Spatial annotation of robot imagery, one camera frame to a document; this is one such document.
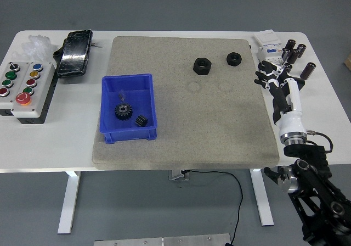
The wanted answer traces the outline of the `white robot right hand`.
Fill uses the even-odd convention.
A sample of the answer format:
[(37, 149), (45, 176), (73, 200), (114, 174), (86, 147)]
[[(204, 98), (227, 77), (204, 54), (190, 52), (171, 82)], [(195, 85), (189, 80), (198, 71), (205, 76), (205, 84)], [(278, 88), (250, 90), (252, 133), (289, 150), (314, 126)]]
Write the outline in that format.
[(305, 81), (291, 76), (284, 68), (268, 61), (258, 64), (254, 82), (273, 96), (273, 122), (279, 128), (281, 143), (293, 139), (305, 142), (307, 131), (302, 124), (300, 90)]

